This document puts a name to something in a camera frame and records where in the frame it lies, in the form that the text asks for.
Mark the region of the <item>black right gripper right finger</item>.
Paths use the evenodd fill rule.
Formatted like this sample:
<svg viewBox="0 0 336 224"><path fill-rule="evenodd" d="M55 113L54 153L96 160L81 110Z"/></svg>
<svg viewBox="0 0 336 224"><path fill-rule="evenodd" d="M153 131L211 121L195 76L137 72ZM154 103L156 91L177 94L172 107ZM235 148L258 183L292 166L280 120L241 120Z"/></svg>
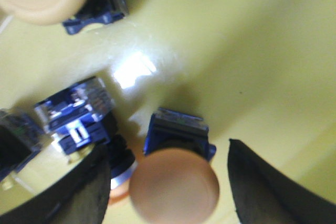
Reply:
<svg viewBox="0 0 336 224"><path fill-rule="evenodd" d="M335 223L335 204L231 139L227 170L240 223Z"/></svg>

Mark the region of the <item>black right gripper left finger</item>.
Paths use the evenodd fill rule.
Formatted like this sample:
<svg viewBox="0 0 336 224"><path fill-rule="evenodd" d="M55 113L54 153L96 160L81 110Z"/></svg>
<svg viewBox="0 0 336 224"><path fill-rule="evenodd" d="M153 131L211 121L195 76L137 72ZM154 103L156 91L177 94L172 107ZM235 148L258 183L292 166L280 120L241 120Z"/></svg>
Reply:
<svg viewBox="0 0 336 224"><path fill-rule="evenodd" d="M1 215L1 223L102 223L110 194L108 149L97 145L42 193Z"/></svg>

